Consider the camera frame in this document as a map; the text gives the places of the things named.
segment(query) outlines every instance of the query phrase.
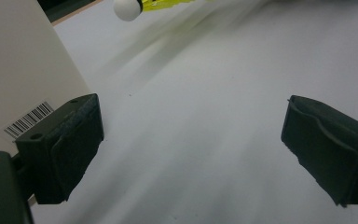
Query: yellow object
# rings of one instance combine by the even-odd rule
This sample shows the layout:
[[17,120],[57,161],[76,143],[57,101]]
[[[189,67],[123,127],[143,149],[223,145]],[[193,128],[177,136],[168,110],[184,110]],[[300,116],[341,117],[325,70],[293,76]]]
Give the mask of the yellow object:
[[144,6],[143,11],[152,11],[173,7],[174,5],[178,5],[180,3],[189,3],[193,1],[194,0],[142,0],[142,4]]

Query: barcode label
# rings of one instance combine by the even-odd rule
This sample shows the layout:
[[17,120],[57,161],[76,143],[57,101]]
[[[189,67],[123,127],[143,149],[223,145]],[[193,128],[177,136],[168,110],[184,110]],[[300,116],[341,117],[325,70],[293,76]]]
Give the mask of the barcode label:
[[6,128],[0,130],[0,135],[4,135],[3,137],[6,138],[6,140],[13,142],[53,111],[53,107],[47,101],[44,101],[20,119],[17,119],[7,125]]

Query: white surface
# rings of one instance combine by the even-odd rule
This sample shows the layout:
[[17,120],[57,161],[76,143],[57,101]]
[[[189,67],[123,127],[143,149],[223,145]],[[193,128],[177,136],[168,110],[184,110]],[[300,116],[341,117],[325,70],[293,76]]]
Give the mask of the white surface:
[[[90,93],[35,0],[0,0],[0,131],[48,100],[57,108]],[[0,151],[17,153],[0,136]]]
[[182,4],[55,27],[101,98],[105,141],[36,223],[356,223],[280,140],[287,99],[358,119],[358,1]]

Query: white box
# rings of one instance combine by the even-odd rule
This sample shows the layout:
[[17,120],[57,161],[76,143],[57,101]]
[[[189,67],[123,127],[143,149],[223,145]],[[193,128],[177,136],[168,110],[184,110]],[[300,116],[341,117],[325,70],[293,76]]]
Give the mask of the white box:
[[88,93],[37,1],[0,0],[0,150],[14,155],[33,118]]

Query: ping pong ball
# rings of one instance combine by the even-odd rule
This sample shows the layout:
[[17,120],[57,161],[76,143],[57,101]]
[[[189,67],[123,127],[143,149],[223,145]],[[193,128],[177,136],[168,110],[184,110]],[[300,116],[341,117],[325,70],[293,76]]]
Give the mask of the ping pong ball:
[[142,11],[137,0],[115,0],[113,9],[123,21],[135,20]]

